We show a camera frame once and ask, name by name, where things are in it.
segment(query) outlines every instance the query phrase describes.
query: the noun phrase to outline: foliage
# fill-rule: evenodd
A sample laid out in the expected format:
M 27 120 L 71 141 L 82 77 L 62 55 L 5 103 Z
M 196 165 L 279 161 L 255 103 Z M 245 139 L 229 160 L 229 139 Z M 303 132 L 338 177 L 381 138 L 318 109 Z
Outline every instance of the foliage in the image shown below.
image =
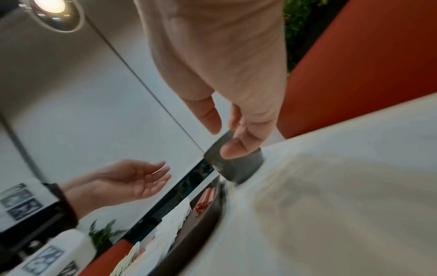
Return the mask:
M 312 11 L 326 5 L 328 0 L 286 0 L 284 5 L 285 43 L 287 47 L 287 67 L 291 71 L 296 65 L 295 49 L 305 34 Z
M 100 230 L 96 230 L 97 220 L 93 221 L 90 226 L 90 232 L 88 235 L 92 239 L 92 243 L 96 248 L 99 248 L 104 242 L 109 241 L 110 238 L 123 233 L 125 230 L 112 231 L 115 220 L 110 221 L 106 224 L 106 227 Z

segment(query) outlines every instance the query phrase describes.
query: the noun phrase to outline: hand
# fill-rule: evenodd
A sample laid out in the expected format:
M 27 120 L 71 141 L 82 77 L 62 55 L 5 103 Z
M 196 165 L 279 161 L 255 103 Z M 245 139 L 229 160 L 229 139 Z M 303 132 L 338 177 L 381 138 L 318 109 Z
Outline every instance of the hand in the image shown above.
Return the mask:
M 79 218 L 92 211 L 157 194 L 171 178 L 165 162 L 121 160 L 87 175 L 60 183 Z
M 136 0 L 166 83 L 212 133 L 214 91 L 232 102 L 223 158 L 256 150 L 274 130 L 286 84 L 283 0 Z

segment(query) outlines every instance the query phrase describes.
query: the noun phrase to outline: table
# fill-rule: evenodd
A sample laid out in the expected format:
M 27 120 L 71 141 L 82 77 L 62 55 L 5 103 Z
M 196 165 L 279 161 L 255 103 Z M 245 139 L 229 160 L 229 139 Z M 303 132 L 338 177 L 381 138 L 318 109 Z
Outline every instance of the table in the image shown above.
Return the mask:
M 437 94 L 263 152 L 181 275 L 437 275 Z

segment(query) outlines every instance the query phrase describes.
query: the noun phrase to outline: dark tray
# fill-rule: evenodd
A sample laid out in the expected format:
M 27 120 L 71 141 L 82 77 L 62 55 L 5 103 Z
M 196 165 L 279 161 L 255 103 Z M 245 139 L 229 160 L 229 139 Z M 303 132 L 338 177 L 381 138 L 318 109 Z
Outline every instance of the dark tray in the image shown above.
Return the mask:
M 206 188 L 212 187 L 216 183 L 217 181 L 213 181 Z M 196 256 L 214 231 L 222 215 L 223 185 L 217 183 L 213 202 L 196 217 L 194 206 L 202 194 L 203 191 L 190 202 L 192 211 L 179 230 L 172 248 L 148 276 L 177 275 Z

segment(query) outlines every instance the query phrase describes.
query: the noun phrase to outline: small bowl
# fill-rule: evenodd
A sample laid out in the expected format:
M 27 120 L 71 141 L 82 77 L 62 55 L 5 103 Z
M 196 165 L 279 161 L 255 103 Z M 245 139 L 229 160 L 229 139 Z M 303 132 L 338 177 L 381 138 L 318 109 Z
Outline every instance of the small bowl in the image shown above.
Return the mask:
M 263 164 L 264 157 L 260 148 L 249 153 L 246 156 L 235 159 L 223 159 L 220 155 L 220 149 L 234 137 L 233 131 L 228 131 L 220 137 L 203 157 L 228 181 L 241 184 L 248 180 Z

